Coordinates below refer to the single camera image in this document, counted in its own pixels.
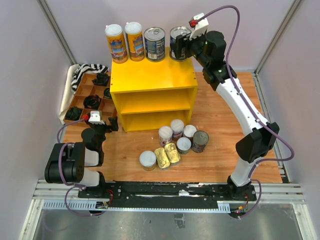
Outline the yellow shelf cabinet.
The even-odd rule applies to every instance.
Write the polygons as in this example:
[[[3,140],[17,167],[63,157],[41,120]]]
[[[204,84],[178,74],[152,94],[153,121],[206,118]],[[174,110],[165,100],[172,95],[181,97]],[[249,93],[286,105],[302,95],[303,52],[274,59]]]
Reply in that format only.
[[[193,61],[165,58],[112,63],[110,93],[125,132],[156,130],[174,119],[188,125],[198,83]]]

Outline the blue yellow can white lid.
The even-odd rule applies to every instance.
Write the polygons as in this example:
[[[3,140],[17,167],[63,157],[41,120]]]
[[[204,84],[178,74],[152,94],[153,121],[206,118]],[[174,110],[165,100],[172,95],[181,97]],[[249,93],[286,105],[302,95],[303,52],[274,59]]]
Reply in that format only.
[[[145,48],[142,25],[138,22],[128,22],[124,30],[130,59],[135,62],[143,60],[145,57]]]

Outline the red white can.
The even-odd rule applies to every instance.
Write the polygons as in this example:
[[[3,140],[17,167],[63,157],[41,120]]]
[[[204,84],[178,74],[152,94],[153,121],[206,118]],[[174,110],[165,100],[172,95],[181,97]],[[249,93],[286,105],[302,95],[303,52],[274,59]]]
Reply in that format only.
[[[158,135],[160,145],[164,147],[166,144],[172,141],[173,130],[170,126],[165,125],[158,130]]]
[[[172,129],[172,140],[177,141],[183,135],[185,124],[181,119],[173,119],[170,127]]]

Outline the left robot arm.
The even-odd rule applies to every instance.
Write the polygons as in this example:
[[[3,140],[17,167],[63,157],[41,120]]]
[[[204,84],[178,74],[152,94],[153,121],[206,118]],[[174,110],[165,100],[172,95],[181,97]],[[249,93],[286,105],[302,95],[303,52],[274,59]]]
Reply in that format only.
[[[118,117],[109,117],[106,123],[98,111],[85,114],[63,127],[84,122],[88,125],[81,132],[81,141],[61,142],[59,129],[57,143],[54,144],[44,170],[48,184],[64,184],[78,189],[80,198],[112,197],[114,187],[105,181],[102,172],[90,170],[100,167],[104,162],[103,142],[106,134],[119,130]]]

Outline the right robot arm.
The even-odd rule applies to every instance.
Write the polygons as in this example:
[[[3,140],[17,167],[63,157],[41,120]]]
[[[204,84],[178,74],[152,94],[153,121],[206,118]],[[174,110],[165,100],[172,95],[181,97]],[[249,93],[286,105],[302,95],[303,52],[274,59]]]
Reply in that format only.
[[[176,57],[184,54],[197,60],[204,79],[228,104],[241,126],[244,137],[235,145],[239,159],[226,188],[227,196],[238,200],[250,190],[256,164],[273,148],[280,128],[260,114],[243,90],[225,57],[226,46],[224,35],[218,31],[206,31],[195,38],[180,34],[170,45]]]

